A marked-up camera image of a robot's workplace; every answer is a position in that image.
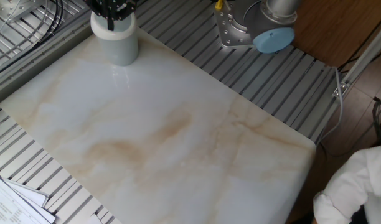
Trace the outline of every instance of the person's arm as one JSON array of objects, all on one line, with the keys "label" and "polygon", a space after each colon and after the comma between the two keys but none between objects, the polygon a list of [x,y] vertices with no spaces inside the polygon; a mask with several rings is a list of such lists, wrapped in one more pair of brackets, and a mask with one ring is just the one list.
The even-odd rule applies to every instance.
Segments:
[{"label": "person's arm", "polygon": [[371,192],[381,196],[381,146],[356,152],[314,199],[318,224],[348,224]]}]

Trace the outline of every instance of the marble veining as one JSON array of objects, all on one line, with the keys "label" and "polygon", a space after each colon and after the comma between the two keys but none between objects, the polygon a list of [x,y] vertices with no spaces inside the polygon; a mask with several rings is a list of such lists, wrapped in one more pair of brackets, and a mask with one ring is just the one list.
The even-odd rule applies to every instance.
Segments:
[{"label": "marble veining", "polygon": [[123,224],[284,223],[313,142],[138,35],[135,63],[91,36],[0,107]]}]

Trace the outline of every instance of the white cloth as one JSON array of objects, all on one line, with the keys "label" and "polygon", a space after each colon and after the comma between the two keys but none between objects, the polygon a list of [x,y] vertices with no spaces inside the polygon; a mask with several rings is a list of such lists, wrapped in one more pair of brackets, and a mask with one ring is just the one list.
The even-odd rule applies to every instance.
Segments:
[{"label": "white cloth", "polygon": [[318,224],[347,224],[365,204],[370,224],[381,224],[381,146],[356,152],[314,199]]}]

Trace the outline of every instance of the blue cap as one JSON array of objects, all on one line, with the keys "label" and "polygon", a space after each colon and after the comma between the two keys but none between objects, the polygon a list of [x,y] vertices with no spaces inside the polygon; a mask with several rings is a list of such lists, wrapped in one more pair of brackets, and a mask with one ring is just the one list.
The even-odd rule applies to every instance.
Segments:
[{"label": "blue cap", "polygon": [[289,46],[294,40],[294,30],[291,27],[276,28],[258,35],[253,44],[261,53],[271,54]]}]

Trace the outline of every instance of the wooden surface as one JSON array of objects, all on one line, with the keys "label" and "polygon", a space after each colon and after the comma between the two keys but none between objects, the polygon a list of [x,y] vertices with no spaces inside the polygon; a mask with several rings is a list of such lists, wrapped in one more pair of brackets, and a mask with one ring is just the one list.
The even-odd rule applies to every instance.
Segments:
[{"label": "wooden surface", "polygon": [[294,45],[330,66],[340,66],[381,20],[381,0],[304,0]]},{"label": "wooden surface", "polygon": [[[341,125],[322,141],[328,152],[321,146],[317,147],[316,158],[293,207],[289,222],[312,211],[313,197],[325,188],[333,174],[355,151],[369,148],[377,140],[373,128],[363,135],[373,122],[375,96],[381,99],[381,57],[365,69],[346,96]],[[326,131],[336,125],[338,118],[339,110],[330,119]]]}]

